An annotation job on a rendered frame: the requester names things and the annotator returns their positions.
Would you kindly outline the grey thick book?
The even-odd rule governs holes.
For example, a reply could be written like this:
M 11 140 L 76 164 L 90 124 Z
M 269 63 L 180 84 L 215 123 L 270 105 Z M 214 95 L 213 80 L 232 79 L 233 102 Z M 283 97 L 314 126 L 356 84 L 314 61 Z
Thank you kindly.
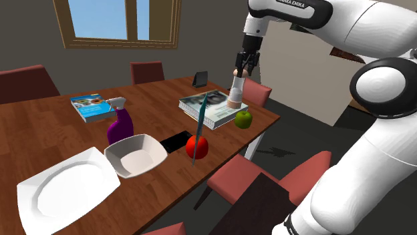
M 212 90 L 196 95 L 179 99 L 179 108 L 196 121 L 199 119 L 199 111 L 202 107 L 204 97 L 207 96 L 206 109 L 204 113 L 204 125 L 211 130 L 222 126 L 233 120 L 239 111 L 247 111 L 249 106 L 241 104 L 239 109 L 233 109 L 227 106 L 228 95 L 219 91 Z

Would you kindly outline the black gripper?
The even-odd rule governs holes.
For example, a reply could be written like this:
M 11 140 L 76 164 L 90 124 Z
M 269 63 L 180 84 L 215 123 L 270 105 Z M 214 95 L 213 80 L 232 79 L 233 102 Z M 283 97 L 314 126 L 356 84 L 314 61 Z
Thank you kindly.
M 252 71 L 257 67 L 259 62 L 260 53 L 258 52 L 261 48 L 262 37 L 252 36 L 246 34 L 243 38 L 243 51 L 238 52 L 235 66 L 237 68 L 236 77 L 241 77 L 243 75 L 243 70 L 245 68 L 246 53 L 250 53 L 250 56 L 247 61 L 247 71 L 249 76 L 252 76 Z

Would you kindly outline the brown wooden dining table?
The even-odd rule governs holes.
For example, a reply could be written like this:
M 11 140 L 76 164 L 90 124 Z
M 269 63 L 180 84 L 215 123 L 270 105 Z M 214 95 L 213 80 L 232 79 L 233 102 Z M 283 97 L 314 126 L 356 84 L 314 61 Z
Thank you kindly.
M 125 97 L 136 134 L 157 140 L 181 131 L 194 133 L 196 122 L 178 106 L 198 93 L 190 77 L 103 89 L 105 98 Z M 251 127 L 227 123 L 203 129 L 208 155 L 192 161 L 184 149 L 158 167 L 123 179 L 101 204 L 57 235 L 139 235 L 225 162 L 260 136 L 278 115 L 249 103 Z M 0 105 L 0 235 L 24 235 L 17 208 L 17 185 L 90 147 L 104 150 L 111 119 L 86 123 L 68 95 Z

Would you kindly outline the purple spray bottle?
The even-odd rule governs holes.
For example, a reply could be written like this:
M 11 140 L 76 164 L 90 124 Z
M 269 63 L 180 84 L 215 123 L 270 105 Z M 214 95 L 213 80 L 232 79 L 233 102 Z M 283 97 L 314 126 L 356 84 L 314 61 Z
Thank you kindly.
M 132 119 L 124 107 L 126 99 L 115 97 L 106 101 L 110 107 L 116 108 L 117 120 L 108 128 L 107 137 L 110 145 L 134 135 Z

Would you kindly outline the green apple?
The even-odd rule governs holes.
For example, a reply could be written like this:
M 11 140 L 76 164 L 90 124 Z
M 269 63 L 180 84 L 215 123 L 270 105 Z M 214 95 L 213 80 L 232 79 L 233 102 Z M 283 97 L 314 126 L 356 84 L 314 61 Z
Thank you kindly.
M 235 116 L 234 123 L 238 128 L 247 129 L 251 126 L 253 116 L 248 111 L 239 111 Z

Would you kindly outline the white square plate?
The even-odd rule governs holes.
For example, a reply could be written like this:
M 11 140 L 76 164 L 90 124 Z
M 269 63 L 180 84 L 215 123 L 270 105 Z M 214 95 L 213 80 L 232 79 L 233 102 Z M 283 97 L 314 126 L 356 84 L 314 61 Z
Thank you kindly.
M 17 185 L 19 217 L 26 235 L 52 235 L 103 202 L 120 181 L 95 147 Z

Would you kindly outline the white square bowl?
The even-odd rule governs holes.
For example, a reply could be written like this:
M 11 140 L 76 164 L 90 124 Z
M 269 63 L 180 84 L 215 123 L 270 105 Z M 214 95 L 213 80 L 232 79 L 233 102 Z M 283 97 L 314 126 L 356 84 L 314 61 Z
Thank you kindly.
M 148 134 L 113 143 L 104 150 L 117 175 L 133 178 L 160 165 L 168 156 L 162 144 Z

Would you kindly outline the black phone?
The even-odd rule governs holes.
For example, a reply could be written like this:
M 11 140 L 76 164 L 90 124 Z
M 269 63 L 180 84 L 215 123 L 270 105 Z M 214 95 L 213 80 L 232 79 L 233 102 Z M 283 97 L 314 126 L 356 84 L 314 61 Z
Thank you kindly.
M 186 145 L 189 138 L 192 137 L 188 131 L 184 130 L 178 134 L 175 134 L 165 140 L 162 140 L 160 144 L 164 147 L 164 149 L 170 154 L 183 146 Z

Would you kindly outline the red upholstered chair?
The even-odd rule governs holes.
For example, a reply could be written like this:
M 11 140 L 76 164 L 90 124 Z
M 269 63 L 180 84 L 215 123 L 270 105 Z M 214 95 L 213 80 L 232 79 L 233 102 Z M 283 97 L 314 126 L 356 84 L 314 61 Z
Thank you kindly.
M 322 151 L 279 180 L 252 161 L 237 154 L 207 180 L 206 189 L 194 209 L 197 210 L 212 191 L 230 204 L 234 204 L 259 174 L 265 174 L 286 189 L 289 192 L 289 200 L 298 206 L 323 173 L 329 169 L 331 157 L 330 151 Z
M 130 62 L 132 85 L 164 80 L 161 61 Z
M 264 107 L 271 91 L 272 89 L 270 87 L 246 78 L 243 86 L 243 98 L 258 106 Z
M 184 222 L 180 222 L 143 235 L 186 235 L 186 228 Z
M 0 71 L 0 104 L 59 95 L 42 65 Z

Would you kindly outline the wooden framed window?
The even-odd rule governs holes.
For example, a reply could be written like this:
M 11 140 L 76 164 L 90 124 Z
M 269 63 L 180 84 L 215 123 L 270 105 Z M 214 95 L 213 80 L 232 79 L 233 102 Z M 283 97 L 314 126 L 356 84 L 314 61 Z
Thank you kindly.
M 53 0 L 66 49 L 176 49 L 181 0 Z

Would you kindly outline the blue book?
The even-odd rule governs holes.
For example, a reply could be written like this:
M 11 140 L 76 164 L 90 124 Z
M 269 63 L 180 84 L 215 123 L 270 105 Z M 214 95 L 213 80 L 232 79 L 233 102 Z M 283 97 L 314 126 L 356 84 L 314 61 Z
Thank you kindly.
M 111 108 L 106 100 L 98 93 L 73 97 L 70 101 L 86 123 L 95 122 L 116 115 L 115 110 Z

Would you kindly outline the teal thin flat blade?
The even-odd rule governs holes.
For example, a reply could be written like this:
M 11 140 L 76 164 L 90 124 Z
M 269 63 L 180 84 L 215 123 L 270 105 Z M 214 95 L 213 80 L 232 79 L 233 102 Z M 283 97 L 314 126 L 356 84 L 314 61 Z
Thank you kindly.
M 198 147 L 198 140 L 199 140 L 199 137 L 202 133 L 202 127 L 203 127 L 203 124 L 204 124 L 204 114 L 205 114 L 205 109 L 206 109 L 207 97 L 208 97 L 208 94 L 206 93 L 205 96 L 204 96 L 204 99 L 202 101 L 200 111 L 199 111 L 198 125 L 197 125 L 197 129 L 196 129 L 196 137 L 195 137 L 195 145 L 194 145 L 194 153 L 193 153 L 193 158 L 192 158 L 192 164 L 193 165 L 194 165 L 195 159 L 196 159 L 196 151 L 197 151 L 197 147 Z

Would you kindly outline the red tomato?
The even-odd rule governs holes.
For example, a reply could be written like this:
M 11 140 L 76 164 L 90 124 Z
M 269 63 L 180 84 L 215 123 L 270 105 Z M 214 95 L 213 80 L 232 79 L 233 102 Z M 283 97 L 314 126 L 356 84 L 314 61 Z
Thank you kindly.
M 194 147 L 196 143 L 196 136 L 192 136 L 186 143 L 186 152 L 190 158 L 195 157 L 196 160 L 204 158 L 209 151 L 209 144 L 207 140 L 200 136 L 196 146 L 196 154 L 194 154 Z

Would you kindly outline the black upright stand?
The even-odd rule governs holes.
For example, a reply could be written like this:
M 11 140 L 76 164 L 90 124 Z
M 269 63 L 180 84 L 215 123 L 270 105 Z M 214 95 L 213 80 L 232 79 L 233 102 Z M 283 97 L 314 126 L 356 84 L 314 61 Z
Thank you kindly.
M 204 87 L 208 83 L 208 71 L 196 72 L 192 81 L 192 86 L 195 88 Z

